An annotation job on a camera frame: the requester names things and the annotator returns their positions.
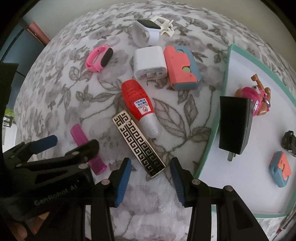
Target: pink fitness band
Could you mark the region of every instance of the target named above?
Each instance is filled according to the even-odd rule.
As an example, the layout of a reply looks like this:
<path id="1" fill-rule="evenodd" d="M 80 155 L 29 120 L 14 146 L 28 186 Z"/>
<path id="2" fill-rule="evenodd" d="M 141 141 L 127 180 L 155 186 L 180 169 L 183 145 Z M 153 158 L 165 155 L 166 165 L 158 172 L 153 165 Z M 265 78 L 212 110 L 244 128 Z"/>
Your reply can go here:
<path id="1" fill-rule="evenodd" d="M 85 67 L 91 72 L 100 72 L 108 64 L 113 55 L 113 49 L 107 44 L 95 48 L 86 58 Z"/>
<path id="2" fill-rule="evenodd" d="M 70 133 L 78 146 L 81 146 L 84 143 L 88 142 L 88 139 L 85 136 L 79 124 L 73 125 L 70 130 Z M 93 159 L 88 161 L 87 164 L 91 167 L 91 169 L 96 175 L 99 175 L 107 169 L 107 166 L 102 162 L 99 156 L 94 157 Z"/>

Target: magenta cap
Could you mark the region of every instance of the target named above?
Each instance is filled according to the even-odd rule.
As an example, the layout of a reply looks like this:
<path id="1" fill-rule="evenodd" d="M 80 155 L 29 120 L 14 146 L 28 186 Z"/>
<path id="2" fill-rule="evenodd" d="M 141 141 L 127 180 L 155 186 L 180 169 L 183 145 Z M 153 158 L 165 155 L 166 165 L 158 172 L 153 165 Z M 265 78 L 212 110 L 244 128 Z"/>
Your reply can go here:
<path id="1" fill-rule="evenodd" d="M 75 124 L 72 126 L 70 133 L 78 146 L 83 145 L 88 142 L 87 137 L 81 129 L 79 124 Z M 101 174 L 103 171 L 107 169 L 107 166 L 102 162 L 101 158 L 97 155 L 93 159 L 89 160 L 87 164 L 93 170 L 96 175 Z"/>

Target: red bottle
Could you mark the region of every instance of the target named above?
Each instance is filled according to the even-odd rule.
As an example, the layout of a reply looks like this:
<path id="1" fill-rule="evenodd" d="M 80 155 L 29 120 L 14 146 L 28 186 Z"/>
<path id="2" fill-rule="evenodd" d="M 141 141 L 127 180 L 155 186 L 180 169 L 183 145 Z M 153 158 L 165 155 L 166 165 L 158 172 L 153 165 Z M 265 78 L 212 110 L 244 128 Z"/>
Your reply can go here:
<path id="1" fill-rule="evenodd" d="M 121 92 L 124 103 L 140 122 L 146 135 L 156 138 L 161 134 L 161 125 L 156 118 L 154 109 L 147 93 L 142 86 L 134 79 L 122 83 Z"/>

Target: small orange and blue toy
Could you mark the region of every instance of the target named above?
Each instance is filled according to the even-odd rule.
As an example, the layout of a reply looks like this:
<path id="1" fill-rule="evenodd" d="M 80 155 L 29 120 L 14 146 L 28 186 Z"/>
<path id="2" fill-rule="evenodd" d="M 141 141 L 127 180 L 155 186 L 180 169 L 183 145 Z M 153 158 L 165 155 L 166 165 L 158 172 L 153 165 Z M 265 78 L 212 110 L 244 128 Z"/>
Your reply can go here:
<path id="1" fill-rule="evenodd" d="M 282 151 L 274 153 L 269 164 L 269 171 L 279 188 L 287 185 L 289 177 L 292 173 L 285 153 Z"/>
<path id="2" fill-rule="evenodd" d="M 201 80 L 191 51 L 185 46 L 167 46 L 163 51 L 170 85 L 174 90 L 195 90 Z"/>

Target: teal edge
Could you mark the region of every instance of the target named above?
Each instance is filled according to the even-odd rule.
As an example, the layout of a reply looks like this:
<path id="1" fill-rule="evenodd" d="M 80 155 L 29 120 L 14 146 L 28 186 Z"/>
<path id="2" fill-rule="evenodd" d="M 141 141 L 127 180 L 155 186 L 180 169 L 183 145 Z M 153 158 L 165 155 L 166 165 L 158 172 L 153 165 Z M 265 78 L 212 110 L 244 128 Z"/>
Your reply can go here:
<path id="1" fill-rule="evenodd" d="M 224 96 L 226 93 L 226 87 L 227 87 L 227 79 L 228 79 L 228 72 L 229 72 L 229 61 L 230 61 L 230 53 L 231 51 L 235 51 L 238 54 L 242 55 L 243 57 L 245 57 L 246 59 L 248 59 L 249 61 L 251 61 L 253 64 L 257 65 L 261 70 L 263 70 L 270 78 L 272 78 L 277 85 L 284 91 L 284 93 L 288 96 L 288 98 L 292 101 L 292 103 L 294 104 L 294 106 L 296 107 L 296 99 L 293 97 L 293 95 L 291 94 L 291 92 L 289 91 L 289 89 L 284 85 L 284 83 L 276 76 L 275 73 L 272 72 L 272 70 L 270 68 L 268 68 L 266 65 L 264 65 L 263 63 L 261 63 L 256 57 L 254 57 L 253 55 L 251 55 L 250 53 L 246 52 L 245 50 L 241 49 L 240 47 L 232 44 L 229 49 L 228 49 L 228 53 L 227 53 L 227 63 L 226 63 L 226 70 L 225 70 L 225 76 L 224 76 L 224 81 L 223 81 L 223 85 L 222 85 L 222 90 L 221 90 L 221 96 Z M 194 178 L 199 178 L 202 169 L 205 165 L 205 162 L 207 160 L 207 157 L 209 156 L 211 147 L 213 145 L 213 142 L 215 140 L 217 131 L 218 131 L 218 127 L 219 127 L 219 120 L 220 120 L 220 108 L 217 108 L 216 111 L 216 115 L 213 121 L 213 124 L 211 126 L 211 135 L 209 137 L 209 141 L 207 143 L 207 147 L 206 147 L 206 151 L 204 153 L 204 156 L 201 160 L 201 164 L 200 167 L 198 168 L 198 170 L 196 171 Z M 281 213 L 281 214 L 254 214 L 255 218 L 279 218 L 279 217 L 284 217 L 286 216 L 293 208 L 294 203 L 296 202 L 296 188 L 293 191 L 292 197 L 288 203 L 288 206 L 286 208 L 285 213 Z M 216 212 L 216 207 L 212 206 L 212 211 Z"/>

